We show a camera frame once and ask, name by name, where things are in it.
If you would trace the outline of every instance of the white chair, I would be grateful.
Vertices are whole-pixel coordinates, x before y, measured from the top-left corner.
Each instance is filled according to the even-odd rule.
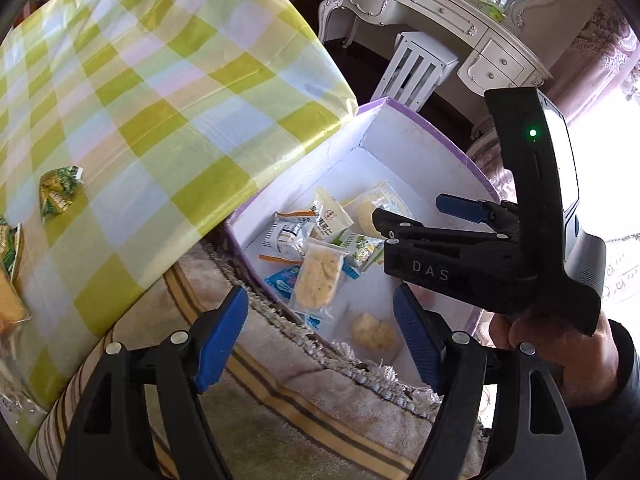
[[[418,111],[453,72],[458,56],[424,32],[401,32],[396,52],[371,100],[389,96]]]

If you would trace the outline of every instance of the vanity table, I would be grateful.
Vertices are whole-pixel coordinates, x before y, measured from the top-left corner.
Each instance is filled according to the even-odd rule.
[[[478,0],[325,0],[319,7],[318,38],[324,43],[331,13],[339,7],[356,15],[346,44],[353,41],[358,20],[383,26],[408,23],[411,14],[421,14],[473,49],[460,65],[458,77],[483,96],[491,88],[541,86],[552,77],[517,37],[524,6],[532,4],[540,4],[540,0],[517,2],[510,9],[511,15],[498,23],[478,7]]]

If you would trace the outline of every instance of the checkered tablecloth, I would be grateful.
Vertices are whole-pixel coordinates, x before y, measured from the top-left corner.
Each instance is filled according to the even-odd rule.
[[[356,107],[288,0],[51,0],[0,57],[0,212],[24,227],[33,314],[18,365],[44,406],[172,263]],[[83,191],[43,222],[38,180],[72,164]]]

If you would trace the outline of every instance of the human hand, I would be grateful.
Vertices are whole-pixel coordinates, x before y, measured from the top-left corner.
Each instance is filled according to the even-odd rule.
[[[489,334],[496,348],[511,350],[529,342],[540,357],[562,365],[559,389],[569,408],[595,406],[618,387],[618,349],[603,312],[591,337],[555,316],[525,316],[510,323],[500,314],[494,315]]]

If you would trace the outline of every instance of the blue rubber tip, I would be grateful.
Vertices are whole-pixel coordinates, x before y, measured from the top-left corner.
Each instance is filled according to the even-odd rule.
[[[246,290],[242,287],[234,288],[220,309],[224,311],[200,350],[200,365],[197,375],[193,378],[199,394],[220,380],[226,360],[236,344],[249,312]]]
[[[444,387],[440,375],[440,350],[431,340],[415,306],[419,306],[414,294],[407,286],[398,286],[394,293],[394,316],[409,347],[420,380],[440,392]]]
[[[487,222],[490,217],[489,212],[482,207],[481,203],[457,196],[446,194],[438,195],[436,198],[436,207],[438,211],[445,215],[469,220],[476,224]]]

